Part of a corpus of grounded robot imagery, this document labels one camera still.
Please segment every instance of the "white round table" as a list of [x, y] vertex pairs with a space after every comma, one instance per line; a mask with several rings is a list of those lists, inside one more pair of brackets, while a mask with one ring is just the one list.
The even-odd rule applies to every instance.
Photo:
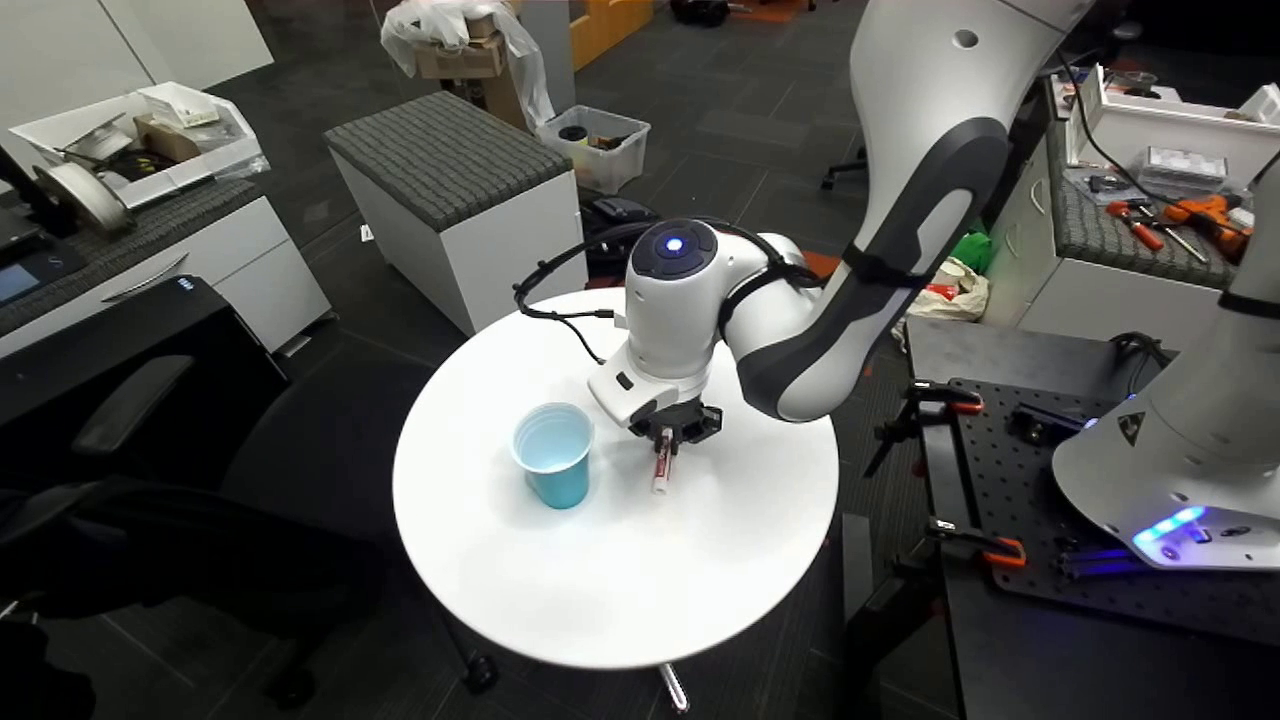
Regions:
[[[543, 309], [620, 309], [570, 291]], [[617, 351], [610, 319], [580, 319]], [[704, 398], [725, 431], [683, 442], [666, 491], [653, 446], [587, 392], [590, 360], [569, 327], [502, 316], [470, 334], [412, 404], [396, 446], [396, 524], [418, 578], [470, 630], [564, 667], [654, 667], [776, 607], [836, 510], [830, 424], [781, 424], [740, 398], [719, 346]], [[569, 398], [597, 424], [587, 500], [543, 507], [512, 465], [517, 420]]]

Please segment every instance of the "white device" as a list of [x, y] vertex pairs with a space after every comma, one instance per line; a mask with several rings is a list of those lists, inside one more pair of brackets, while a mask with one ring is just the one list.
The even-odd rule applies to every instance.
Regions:
[[[659, 222], [632, 249], [632, 334], [590, 395], [671, 452], [704, 415], [709, 357], [725, 338], [752, 408], [817, 420], [843, 404], [867, 346], [989, 201], [1020, 95], [1085, 11], [1074, 0], [873, 0], [848, 50], [873, 201], [836, 275], [790, 287], [798, 251], [785, 235]], [[1267, 170], [1265, 222], [1212, 334], [1052, 455], [1064, 495], [1152, 568], [1280, 568], [1276, 205], [1280, 170]]]

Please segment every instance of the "plastic cup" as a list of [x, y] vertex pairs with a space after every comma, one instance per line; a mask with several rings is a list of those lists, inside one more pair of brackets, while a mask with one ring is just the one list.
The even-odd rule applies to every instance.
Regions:
[[512, 434], [523, 483], [547, 507], [570, 507], [587, 495], [590, 420], [570, 404], [532, 408]]

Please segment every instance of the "chair wheel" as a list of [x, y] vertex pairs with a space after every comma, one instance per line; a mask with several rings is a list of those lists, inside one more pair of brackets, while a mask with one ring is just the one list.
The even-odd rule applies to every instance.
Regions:
[[493, 655], [470, 655], [463, 683], [470, 697], [483, 697], [496, 683], [496, 677], [501, 672], [496, 672]]
[[284, 672], [267, 683], [267, 701], [275, 708], [304, 708], [317, 697], [317, 677], [312, 672]]

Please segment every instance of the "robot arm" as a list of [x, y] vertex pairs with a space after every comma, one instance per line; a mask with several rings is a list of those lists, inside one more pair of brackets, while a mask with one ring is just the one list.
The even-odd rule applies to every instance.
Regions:
[[628, 344], [590, 379], [625, 424], [697, 404], [716, 338], [752, 408], [826, 415], [867, 346], [994, 189], [1009, 122], [1088, 0], [873, 0], [848, 50], [873, 163], [859, 235], [822, 291], [785, 283], [785, 235], [697, 218], [653, 226], [628, 266]]

